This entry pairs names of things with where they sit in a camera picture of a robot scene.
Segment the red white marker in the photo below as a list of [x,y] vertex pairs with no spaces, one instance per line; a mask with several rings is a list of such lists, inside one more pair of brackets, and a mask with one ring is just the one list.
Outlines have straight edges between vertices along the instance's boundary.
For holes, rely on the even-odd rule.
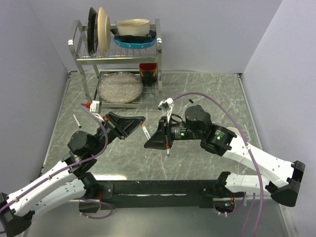
[[147,140],[150,140],[151,136],[150,136],[150,134],[149,134],[149,132],[148,132],[148,130],[147,130],[145,124],[142,123],[142,124],[141,124],[141,127],[142,127],[142,130],[143,130],[143,132],[144,132],[144,134],[145,134]]

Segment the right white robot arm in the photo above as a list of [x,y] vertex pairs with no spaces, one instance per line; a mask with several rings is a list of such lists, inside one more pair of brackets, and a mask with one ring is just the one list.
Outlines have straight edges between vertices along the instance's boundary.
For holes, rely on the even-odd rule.
[[144,144],[144,148],[169,152],[174,141],[199,140],[200,147],[205,151],[259,171],[256,175],[223,172],[216,184],[220,196],[227,197],[230,193],[239,192],[263,193],[284,206],[296,205],[306,167],[304,163],[299,160],[285,161],[245,144],[240,135],[213,124],[210,114],[200,105],[186,109],[184,121],[173,121],[172,115],[168,113],[159,120],[156,132]]

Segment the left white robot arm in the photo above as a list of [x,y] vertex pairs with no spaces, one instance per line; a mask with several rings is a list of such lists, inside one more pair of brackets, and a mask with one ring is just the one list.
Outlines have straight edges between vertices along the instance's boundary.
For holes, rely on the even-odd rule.
[[68,143],[69,152],[54,167],[13,193],[1,193],[0,221],[4,233],[15,237],[41,214],[73,199],[98,195],[100,185],[89,169],[113,140],[127,138],[145,120],[143,116],[121,117],[109,112],[103,120],[97,120],[99,128],[95,134],[75,132]]

